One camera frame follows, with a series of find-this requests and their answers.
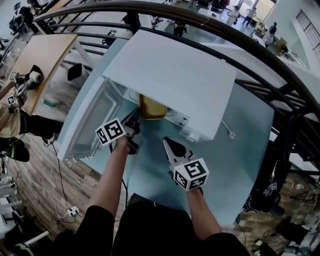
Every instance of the white plug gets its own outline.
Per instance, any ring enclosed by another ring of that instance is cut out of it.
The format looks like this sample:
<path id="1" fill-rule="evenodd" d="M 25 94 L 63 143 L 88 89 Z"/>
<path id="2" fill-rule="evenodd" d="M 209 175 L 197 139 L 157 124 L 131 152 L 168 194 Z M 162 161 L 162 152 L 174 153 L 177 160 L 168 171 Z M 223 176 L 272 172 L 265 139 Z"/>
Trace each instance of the white plug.
<path id="1" fill-rule="evenodd" d="M 79 208 L 78 207 L 76 207 L 76 206 L 74 206 L 74 207 L 72 207 L 71 209 L 68 209 L 67 211 L 66 211 L 66 213 L 67 214 L 69 214 L 71 217 L 73 216 L 76 216 L 78 213 L 79 213 Z"/>
<path id="2" fill-rule="evenodd" d="M 228 135 L 229 135 L 229 138 L 231 140 L 233 140 L 234 138 L 236 138 L 236 133 L 234 131 L 232 131 L 229 126 L 223 121 L 221 120 L 221 122 L 223 123 L 223 125 L 225 126 L 225 128 L 228 130 Z"/>
<path id="3" fill-rule="evenodd" d="M 236 138 L 236 134 L 233 131 L 229 131 L 229 138 L 233 140 L 234 138 Z"/>

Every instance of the person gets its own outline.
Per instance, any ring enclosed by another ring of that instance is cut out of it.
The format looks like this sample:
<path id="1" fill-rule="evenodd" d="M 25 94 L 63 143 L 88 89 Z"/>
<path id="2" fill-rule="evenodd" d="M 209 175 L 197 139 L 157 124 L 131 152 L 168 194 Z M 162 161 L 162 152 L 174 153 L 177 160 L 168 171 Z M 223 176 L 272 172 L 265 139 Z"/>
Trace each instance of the person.
<path id="1" fill-rule="evenodd" d="M 20 2 L 18 2 L 13 8 L 15 10 L 15 18 L 19 18 L 19 16 L 24 17 L 23 22 L 28 26 L 28 28 L 30 28 L 35 34 L 39 33 L 39 29 L 35 24 L 33 24 L 34 15 L 31 13 L 30 7 L 21 7 Z"/>
<path id="2" fill-rule="evenodd" d="M 38 0 L 26 0 L 28 5 L 31 5 L 33 9 L 43 9 L 43 6 L 39 4 Z"/>
<path id="3" fill-rule="evenodd" d="M 244 25 L 245 22 L 247 22 L 246 27 L 248 27 L 248 25 L 250 24 L 252 19 L 256 16 L 257 16 L 257 8 L 256 7 L 246 9 L 246 17 L 245 17 L 244 21 L 242 22 L 242 25 Z"/>
<path id="4" fill-rule="evenodd" d="M 0 100 L 7 95 L 15 83 L 10 81 L 0 90 Z M 18 104 L 9 106 L 0 102 L 0 137 L 11 138 L 17 135 L 31 133 L 44 140 L 51 140 L 60 133 L 63 123 L 39 115 L 28 115 Z"/>
<path id="5" fill-rule="evenodd" d="M 173 34 L 175 36 L 182 37 L 184 32 L 187 32 L 187 26 L 183 22 L 176 21 L 173 26 L 174 26 Z"/>
<path id="6" fill-rule="evenodd" d="M 265 48 L 268 48 L 275 41 L 275 34 L 271 31 L 267 31 L 263 37 Z"/>
<path id="7" fill-rule="evenodd" d="M 232 12 L 228 13 L 229 18 L 227 19 L 226 24 L 232 26 L 232 24 L 237 20 L 239 14 L 239 6 L 235 5 Z"/>
<path id="8" fill-rule="evenodd" d="M 127 137 L 119 138 L 89 200 L 82 223 L 67 248 L 63 247 L 63 255 L 249 256 L 233 234 L 222 232 L 199 188 L 186 192 L 191 218 L 183 210 L 171 209 L 145 198 L 129 202 L 113 242 L 129 152 Z"/>
<path id="9" fill-rule="evenodd" d="M 277 23 L 274 22 L 273 25 L 269 28 L 269 32 L 272 33 L 273 35 L 276 34 L 277 32 Z"/>

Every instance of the power outlet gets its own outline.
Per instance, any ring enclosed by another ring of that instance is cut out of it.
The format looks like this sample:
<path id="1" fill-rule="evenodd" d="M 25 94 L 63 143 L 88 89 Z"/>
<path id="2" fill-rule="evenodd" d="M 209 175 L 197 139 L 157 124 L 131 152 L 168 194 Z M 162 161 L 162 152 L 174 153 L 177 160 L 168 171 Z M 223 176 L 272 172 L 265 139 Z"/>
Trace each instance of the power outlet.
<path id="1" fill-rule="evenodd" d="M 74 206 L 66 211 L 70 216 L 76 216 L 79 213 L 79 208 Z"/>

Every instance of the person standing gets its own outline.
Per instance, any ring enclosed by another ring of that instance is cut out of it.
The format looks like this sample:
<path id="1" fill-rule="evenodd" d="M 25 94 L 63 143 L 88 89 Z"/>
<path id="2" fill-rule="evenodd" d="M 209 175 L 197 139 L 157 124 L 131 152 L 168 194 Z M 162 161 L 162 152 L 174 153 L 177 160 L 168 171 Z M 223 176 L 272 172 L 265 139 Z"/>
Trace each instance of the person standing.
<path id="1" fill-rule="evenodd" d="M 232 12 L 228 13 L 229 18 L 227 19 L 226 23 L 229 26 L 232 26 L 232 24 L 237 20 L 237 17 L 239 16 L 239 6 L 235 5 Z"/>
<path id="2" fill-rule="evenodd" d="M 276 34 L 276 32 L 277 32 L 277 23 L 276 22 L 274 22 L 273 25 L 269 28 L 269 32 L 273 35 Z"/>
<path id="3" fill-rule="evenodd" d="M 173 30 L 173 34 L 175 36 L 179 36 L 182 37 L 182 35 L 184 34 L 184 32 L 187 32 L 187 26 L 186 24 L 180 22 L 180 21 L 176 21 L 174 23 L 174 30 Z"/>
<path id="4" fill-rule="evenodd" d="M 248 25 L 250 24 L 252 19 L 256 16 L 257 16 L 257 8 L 256 7 L 246 9 L 246 17 L 245 17 L 244 21 L 242 22 L 242 25 L 244 25 L 245 22 L 247 22 L 246 27 L 248 27 Z"/>
<path id="5" fill-rule="evenodd" d="M 268 48 L 275 41 L 275 34 L 273 31 L 268 31 L 263 37 L 265 48 Z"/>
<path id="6" fill-rule="evenodd" d="M 15 10 L 14 17 L 18 18 L 19 16 L 22 16 L 24 18 L 23 22 L 33 31 L 33 33 L 37 34 L 39 29 L 33 24 L 34 15 L 31 13 L 30 7 L 21 7 L 21 4 L 18 2 L 13 8 Z"/>

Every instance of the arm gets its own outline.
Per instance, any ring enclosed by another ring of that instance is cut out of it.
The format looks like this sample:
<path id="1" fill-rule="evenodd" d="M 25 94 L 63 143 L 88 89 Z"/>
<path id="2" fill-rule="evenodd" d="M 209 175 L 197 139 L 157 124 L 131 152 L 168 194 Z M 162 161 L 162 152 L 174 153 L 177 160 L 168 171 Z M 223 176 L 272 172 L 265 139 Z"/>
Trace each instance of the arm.
<path id="1" fill-rule="evenodd" d="M 2 90 L 0 90 L 0 100 L 2 100 L 13 87 L 15 87 L 15 83 L 10 81 Z"/>
<path id="2" fill-rule="evenodd" d="M 115 148 L 106 163 L 104 173 L 93 193 L 90 206 L 100 206 L 116 216 L 120 193 L 121 182 L 124 174 L 127 156 L 130 152 L 128 138 L 123 136 L 115 144 Z"/>
<path id="3" fill-rule="evenodd" d="M 205 240 L 211 235 L 221 233 L 221 227 L 209 210 L 201 191 L 188 191 L 187 198 L 195 235 L 200 240 Z"/>
<path id="4" fill-rule="evenodd" d="M 0 118 L 0 132 L 2 129 L 6 126 L 7 122 L 9 121 L 11 114 L 9 113 L 9 110 L 7 109 L 5 113 Z"/>
<path id="5" fill-rule="evenodd" d="M 15 87 L 15 83 L 10 81 L 2 90 L 0 90 L 0 100 L 4 96 L 7 95 L 7 93 L 11 90 L 11 88 Z M 3 128 L 7 125 L 7 122 L 10 118 L 11 114 L 9 113 L 9 110 L 7 109 L 6 112 L 1 116 L 0 118 L 0 132 L 3 130 Z"/>

